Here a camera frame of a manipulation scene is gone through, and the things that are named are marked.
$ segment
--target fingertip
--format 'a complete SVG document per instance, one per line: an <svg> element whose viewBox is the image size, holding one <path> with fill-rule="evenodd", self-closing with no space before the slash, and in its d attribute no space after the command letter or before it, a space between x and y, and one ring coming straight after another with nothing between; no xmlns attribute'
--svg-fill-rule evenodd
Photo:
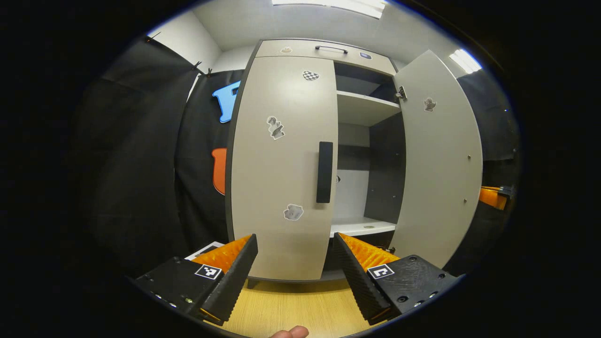
<svg viewBox="0 0 601 338"><path fill-rule="evenodd" d="M296 338L294 336L292 336L292 333L288 332L288 331L278 331L276 333L273 334L273 336L271 336L270 338Z"/></svg>
<svg viewBox="0 0 601 338"><path fill-rule="evenodd" d="M290 333L292 333L292 338L306 338L309 335L309 329L297 325L290 329Z"/></svg>

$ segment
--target black curtain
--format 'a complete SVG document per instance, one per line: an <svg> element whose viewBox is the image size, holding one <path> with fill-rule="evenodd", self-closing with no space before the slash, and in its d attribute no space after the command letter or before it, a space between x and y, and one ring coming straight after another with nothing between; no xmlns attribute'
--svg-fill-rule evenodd
<svg viewBox="0 0 601 338"><path fill-rule="evenodd" d="M483 70L461 76L457 82L474 111L482 141L482 159L513 159L519 131L503 89Z"/></svg>
<svg viewBox="0 0 601 338"><path fill-rule="evenodd" d="M467 96L482 141L482 185L513 186L519 177L519 131L507 96L482 70L457 78ZM513 201L498 210L478 201L463 241L444 266L452 275L473 271L500 237Z"/></svg>
<svg viewBox="0 0 601 338"><path fill-rule="evenodd" d="M175 187L185 238L194 250L212 241L229 241L225 196L213 186L211 152L227 147L230 122L219 122L221 108L213 92L239 81L243 72L200 76L184 110L175 152Z"/></svg>
<svg viewBox="0 0 601 338"><path fill-rule="evenodd" d="M177 215L174 156L198 71L147 40L134 42L89 85L69 153L72 220L131 277L191 250Z"/></svg>

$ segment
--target white shelf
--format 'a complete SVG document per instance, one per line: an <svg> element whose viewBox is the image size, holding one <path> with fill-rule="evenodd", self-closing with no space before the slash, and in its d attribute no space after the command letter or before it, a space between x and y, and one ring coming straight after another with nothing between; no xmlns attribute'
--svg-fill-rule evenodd
<svg viewBox="0 0 601 338"><path fill-rule="evenodd" d="M332 219L330 238L334 237L335 232L341 232L349 236L359 236L394 231L396 227L396 224L377 221L367 217L334 218Z"/></svg>
<svg viewBox="0 0 601 338"><path fill-rule="evenodd" d="M337 90L336 94L338 123L370 127L401 111L401 107L397 103L390 101L340 90Z"/></svg>

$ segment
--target cabinet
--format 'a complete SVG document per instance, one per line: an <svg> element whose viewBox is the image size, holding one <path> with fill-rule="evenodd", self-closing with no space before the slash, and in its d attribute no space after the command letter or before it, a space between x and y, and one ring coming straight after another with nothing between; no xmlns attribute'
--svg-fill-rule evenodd
<svg viewBox="0 0 601 338"><path fill-rule="evenodd" d="M226 209L230 239L257 234L249 276L323 278L336 231L385 235L396 255L442 267L480 192L480 136L461 87L430 51L397 73L381 55L367 67L315 54L316 42L326 43L260 42L237 94ZM401 86L405 100L395 96ZM318 203L318 176L329 203Z"/></svg>

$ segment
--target black door handle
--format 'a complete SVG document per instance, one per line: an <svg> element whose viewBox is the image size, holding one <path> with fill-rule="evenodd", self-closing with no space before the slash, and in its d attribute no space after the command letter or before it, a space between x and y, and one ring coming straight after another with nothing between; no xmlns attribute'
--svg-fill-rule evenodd
<svg viewBox="0 0 601 338"><path fill-rule="evenodd" d="M336 48L336 47L330 47L330 46L315 46L315 49L320 49L321 47L323 47L323 48L338 49L339 51L343 51L345 54L349 53L349 51L347 51L346 49Z"/></svg>
<svg viewBox="0 0 601 338"><path fill-rule="evenodd" d="M334 144L332 142L319 142L317 203L330 203L332 192L332 158L334 158Z"/></svg>

